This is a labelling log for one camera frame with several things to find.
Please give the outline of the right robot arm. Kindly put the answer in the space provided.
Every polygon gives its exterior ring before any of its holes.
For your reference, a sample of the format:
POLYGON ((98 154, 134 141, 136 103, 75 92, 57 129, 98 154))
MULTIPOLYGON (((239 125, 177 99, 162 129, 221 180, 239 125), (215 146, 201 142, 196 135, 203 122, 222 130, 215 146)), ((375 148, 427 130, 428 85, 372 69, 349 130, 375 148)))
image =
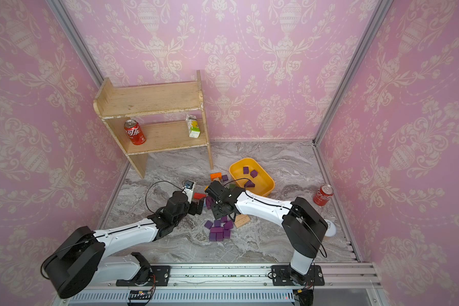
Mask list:
POLYGON ((228 188, 218 181, 211 182, 205 194, 214 202, 212 213, 216 219, 229 217, 235 221, 238 215, 251 215, 280 226, 293 247, 289 278, 306 287, 316 282, 312 265, 319 253, 328 255, 323 247, 328 223, 306 199, 273 200, 243 187, 228 188))

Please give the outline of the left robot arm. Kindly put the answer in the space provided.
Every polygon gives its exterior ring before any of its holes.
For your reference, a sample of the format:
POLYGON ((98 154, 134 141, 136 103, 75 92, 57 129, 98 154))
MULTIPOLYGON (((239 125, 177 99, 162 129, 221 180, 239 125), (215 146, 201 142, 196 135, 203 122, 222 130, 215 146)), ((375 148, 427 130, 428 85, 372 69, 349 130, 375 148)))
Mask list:
POLYGON ((116 253, 171 234, 187 215, 201 214, 203 200, 176 191, 167 204, 141 221, 118 228, 77 228, 40 266, 60 298, 80 293, 91 284, 115 281, 121 286, 156 285, 149 261, 139 252, 123 257, 116 253))

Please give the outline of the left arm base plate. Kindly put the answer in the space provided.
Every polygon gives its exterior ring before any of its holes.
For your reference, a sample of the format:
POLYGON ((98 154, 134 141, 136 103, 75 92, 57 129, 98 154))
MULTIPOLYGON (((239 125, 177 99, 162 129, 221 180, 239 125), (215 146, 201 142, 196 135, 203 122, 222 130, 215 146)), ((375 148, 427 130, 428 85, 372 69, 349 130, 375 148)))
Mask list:
POLYGON ((154 265, 149 269, 142 267, 140 271, 130 280, 117 280, 116 286, 148 286, 151 287, 166 287, 170 280, 171 266, 169 265, 154 265))

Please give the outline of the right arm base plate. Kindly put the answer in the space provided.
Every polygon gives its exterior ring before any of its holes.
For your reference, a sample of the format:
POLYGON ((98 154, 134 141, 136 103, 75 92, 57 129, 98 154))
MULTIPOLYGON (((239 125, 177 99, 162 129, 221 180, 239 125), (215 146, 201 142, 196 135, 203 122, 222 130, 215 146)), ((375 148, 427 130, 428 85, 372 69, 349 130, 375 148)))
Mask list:
POLYGON ((324 286, 325 280, 321 267, 312 264, 305 275, 293 270, 290 265, 273 265, 267 277, 274 286, 324 286))

